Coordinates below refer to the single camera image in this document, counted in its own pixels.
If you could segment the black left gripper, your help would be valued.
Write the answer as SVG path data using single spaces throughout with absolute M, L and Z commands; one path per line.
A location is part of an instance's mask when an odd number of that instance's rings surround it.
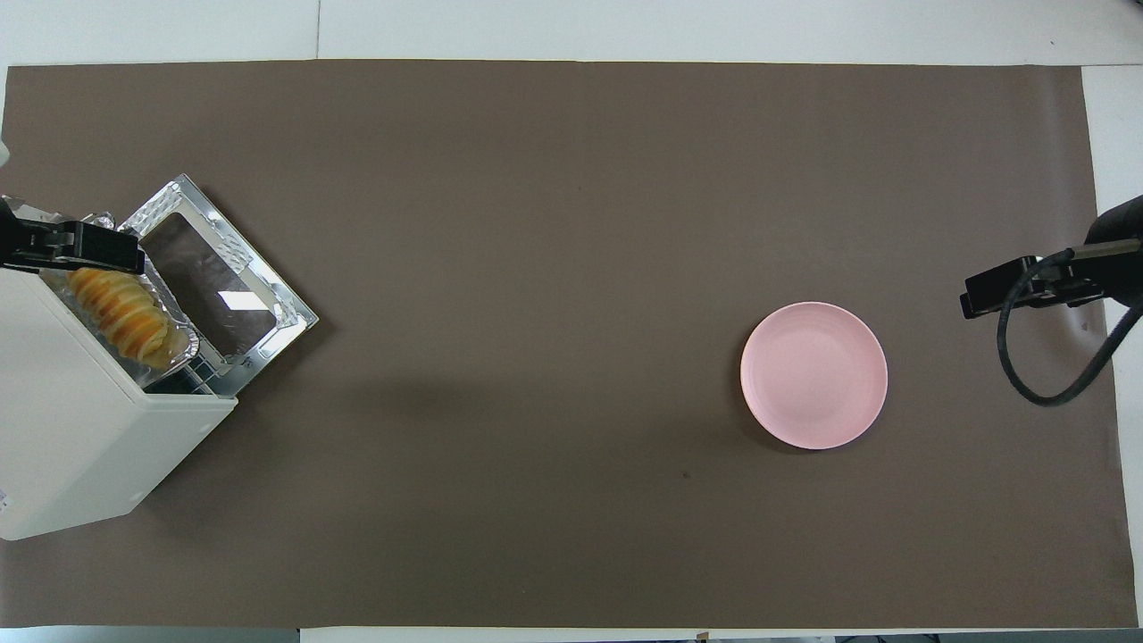
M 146 254 L 138 238 L 86 222 L 27 220 L 1 203 L 1 263 L 5 270 L 103 270 L 142 274 Z

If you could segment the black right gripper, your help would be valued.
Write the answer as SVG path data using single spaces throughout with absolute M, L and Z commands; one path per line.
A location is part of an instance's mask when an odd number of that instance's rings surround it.
M 1140 305 L 1142 280 L 1142 196 L 1132 198 L 1098 215 L 1082 246 L 1061 251 L 1032 278 L 1036 297 L 1031 308 L 1068 305 L 1078 308 L 1101 298 L 1119 305 Z M 965 319 L 976 319 L 1004 308 L 1013 286 L 1039 256 L 1020 256 L 964 280 L 960 308 Z

